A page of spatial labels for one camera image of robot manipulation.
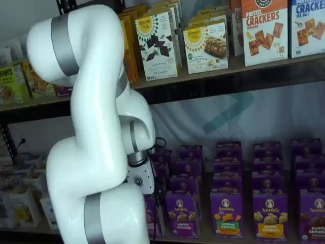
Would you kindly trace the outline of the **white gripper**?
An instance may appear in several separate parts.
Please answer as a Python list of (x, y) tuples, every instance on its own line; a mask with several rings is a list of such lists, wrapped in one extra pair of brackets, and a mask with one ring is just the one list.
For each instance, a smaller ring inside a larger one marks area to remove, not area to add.
[(154, 173), (150, 162), (139, 165), (129, 165), (126, 180), (129, 184), (136, 184), (144, 195), (155, 193), (159, 202), (165, 203), (165, 178), (157, 177), (154, 179)]

